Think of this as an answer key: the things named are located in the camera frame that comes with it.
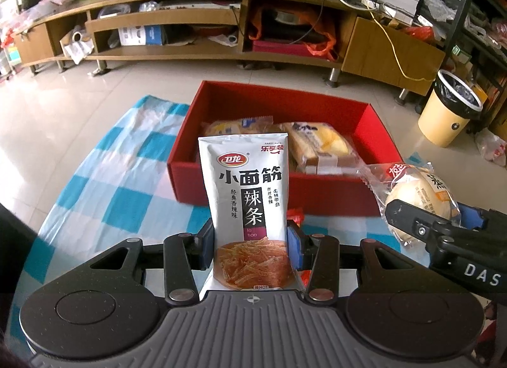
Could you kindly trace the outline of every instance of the screw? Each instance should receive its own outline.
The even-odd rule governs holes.
[[[335,297],[335,295],[331,290],[325,288],[313,289],[310,291],[310,294],[308,295],[314,301],[330,301]]]
[[[169,294],[169,298],[173,301],[183,302],[189,301],[194,297],[194,292],[191,289],[182,288],[175,289]]]

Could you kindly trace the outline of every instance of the trash can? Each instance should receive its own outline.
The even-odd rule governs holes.
[[[471,119],[481,115],[482,103],[457,76],[440,70],[433,92],[419,118],[419,129],[432,143],[445,148]]]

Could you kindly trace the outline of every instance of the cabinet door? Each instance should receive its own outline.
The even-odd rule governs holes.
[[[14,43],[23,65],[55,56],[46,24],[31,28],[26,35],[16,35]]]
[[[405,74],[411,78],[434,80],[444,59],[444,53],[392,28],[384,27],[395,46]],[[406,88],[426,95],[431,81],[406,79],[392,52],[391,44],[380,27],[373,21],[357,18],[352,38],[343,61],[342,70]]]

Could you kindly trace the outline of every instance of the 卫龙 logo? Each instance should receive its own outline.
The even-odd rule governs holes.
[[[238,152],[230,152],[220,155],[217,161],[227,168],[237,168],[245,165],[248,162],[248,157]]]

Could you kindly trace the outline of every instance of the wooden drawer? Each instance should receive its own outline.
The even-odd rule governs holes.
[[[239,10],[232,12],[231,9],[166,9],[91,20],[86,22],[86,30],[94,33],[125,27],[167,24],[237,25],[237,21]]]
[[[31,28],[26,35],[14,37],[23,65],[55,56],[46,24]]]
[[[384,29],[395,46],[405,74],[431,81],[406,79],[398,68],[384,32],[375,22],[363,18],[356,20],[342,70],[426,95],[442,64],[444,52],[402,32]]]

